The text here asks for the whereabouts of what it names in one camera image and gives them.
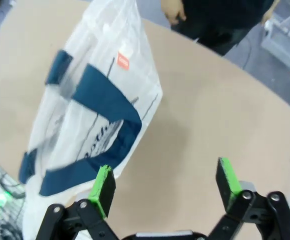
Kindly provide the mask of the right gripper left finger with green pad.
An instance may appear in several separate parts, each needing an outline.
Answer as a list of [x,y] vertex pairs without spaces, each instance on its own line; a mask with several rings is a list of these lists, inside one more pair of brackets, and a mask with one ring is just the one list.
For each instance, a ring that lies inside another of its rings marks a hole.
[[109,165],[100,167],[88,198],[65,207],[51,204],[40,225],[37,240],[74,240],[79,232],[87,231],[92,240],[117,240],[107,224],[116,182]]

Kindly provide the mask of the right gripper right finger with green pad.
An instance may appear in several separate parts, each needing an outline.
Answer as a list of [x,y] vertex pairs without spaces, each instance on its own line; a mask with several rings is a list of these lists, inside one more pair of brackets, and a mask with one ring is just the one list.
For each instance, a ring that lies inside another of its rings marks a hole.
[[215,180],[225,214],[208,235],[209,240],[233,240],[243,224],[254,224],[263,240],[290,240],[290,207],[285,195],[267,196],[243,189],[228,158],[217,161]]

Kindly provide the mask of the person's left hand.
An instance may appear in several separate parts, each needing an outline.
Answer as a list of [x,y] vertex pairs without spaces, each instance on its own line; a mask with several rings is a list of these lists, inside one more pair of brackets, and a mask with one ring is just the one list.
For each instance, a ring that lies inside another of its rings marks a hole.
[[263,17],[262,17],[260,23],[261,23],[262,25],[264,25],[264,24],[265,24],[265,23],[266,23],[266,22],[271,18],[272,14],[273,14],[273,9],[270,8],[269,10],[267,10],[267,11],[264,13],[264,15],[263,15]]

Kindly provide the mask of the person's right hand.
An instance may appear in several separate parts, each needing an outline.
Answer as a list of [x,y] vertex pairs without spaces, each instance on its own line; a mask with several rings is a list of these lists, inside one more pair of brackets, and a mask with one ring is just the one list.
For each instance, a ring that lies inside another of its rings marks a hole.
[[161,0],[160,6],[171,25],[176,25],[187,18],[182,0]]

